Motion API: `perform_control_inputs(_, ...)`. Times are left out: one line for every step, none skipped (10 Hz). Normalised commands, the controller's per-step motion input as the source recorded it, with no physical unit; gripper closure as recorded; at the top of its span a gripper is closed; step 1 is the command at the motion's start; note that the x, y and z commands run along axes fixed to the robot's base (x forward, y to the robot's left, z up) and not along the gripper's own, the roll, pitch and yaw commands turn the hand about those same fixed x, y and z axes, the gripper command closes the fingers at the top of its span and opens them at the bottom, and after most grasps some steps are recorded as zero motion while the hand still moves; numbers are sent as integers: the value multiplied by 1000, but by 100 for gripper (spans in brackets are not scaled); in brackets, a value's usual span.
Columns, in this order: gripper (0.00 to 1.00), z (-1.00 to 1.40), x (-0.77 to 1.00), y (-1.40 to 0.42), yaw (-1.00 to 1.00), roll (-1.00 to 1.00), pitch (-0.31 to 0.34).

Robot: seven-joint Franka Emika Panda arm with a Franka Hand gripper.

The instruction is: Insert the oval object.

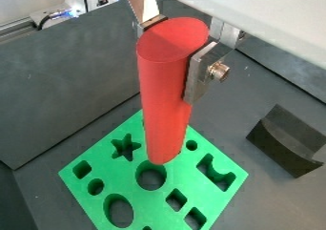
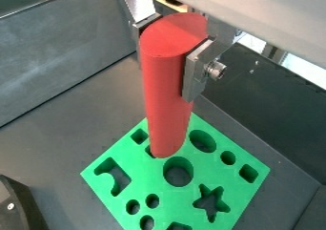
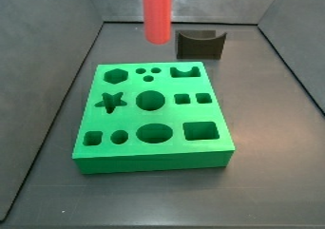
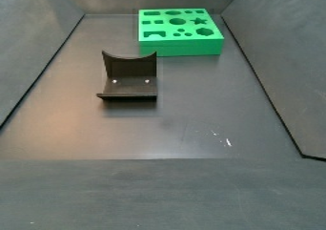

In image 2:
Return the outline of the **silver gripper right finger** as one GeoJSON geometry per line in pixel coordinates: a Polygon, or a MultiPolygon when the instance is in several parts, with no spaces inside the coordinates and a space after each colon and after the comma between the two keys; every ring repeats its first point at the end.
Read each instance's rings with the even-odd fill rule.
{"type": "Polygon", "coordinates": [[[242,30],[216,18],[208,17],[208,37],[186,55],[182,98],[192,102],[205,91],[209,78],[224,77],[228,66],[220,61],[225,51],[242,38],[242,30]]]}

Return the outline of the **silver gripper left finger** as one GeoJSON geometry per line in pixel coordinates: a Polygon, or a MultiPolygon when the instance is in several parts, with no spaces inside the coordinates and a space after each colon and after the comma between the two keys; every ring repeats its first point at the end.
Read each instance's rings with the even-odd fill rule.
{"type": "Polygon", "coordinates": [[[162,15],[157,12],[153,0],[122,0],[130,15],[130,28],[136,43],[140,43],[141,35],[146,28],[162,15]]]}

